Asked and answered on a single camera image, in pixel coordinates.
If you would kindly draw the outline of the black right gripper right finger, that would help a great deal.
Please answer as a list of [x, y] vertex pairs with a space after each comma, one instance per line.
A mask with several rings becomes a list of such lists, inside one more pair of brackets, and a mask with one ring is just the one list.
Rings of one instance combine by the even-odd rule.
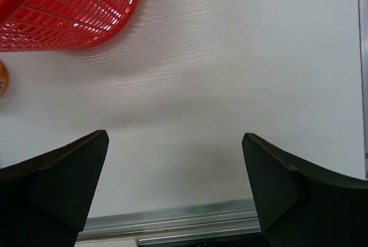
[[367, 181], [318, 166], [253, 133], [244, 135], [242, 148], [270, 246], [367, 246]]

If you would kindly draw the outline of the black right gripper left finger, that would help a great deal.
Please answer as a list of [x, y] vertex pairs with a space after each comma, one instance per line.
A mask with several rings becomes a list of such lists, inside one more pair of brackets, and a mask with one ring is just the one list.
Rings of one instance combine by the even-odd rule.
[[74, 246], [109, 146], [97, 130], [1, 169], [1, 246]]

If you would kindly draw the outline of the red mesh plastic bin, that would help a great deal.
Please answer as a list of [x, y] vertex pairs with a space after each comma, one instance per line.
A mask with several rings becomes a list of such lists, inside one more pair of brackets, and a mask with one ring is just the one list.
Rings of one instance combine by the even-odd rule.
[[139, 0], [1, 0], [1, 52], [95, 47], [131, 19]]

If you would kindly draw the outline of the orange soda bottle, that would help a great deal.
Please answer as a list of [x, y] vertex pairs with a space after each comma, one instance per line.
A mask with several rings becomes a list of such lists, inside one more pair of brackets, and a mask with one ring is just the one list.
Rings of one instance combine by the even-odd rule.
[[3, 96], [7, 91], [10, 83], [10, 75], [7, 66], [0, 61], [0, 96]]

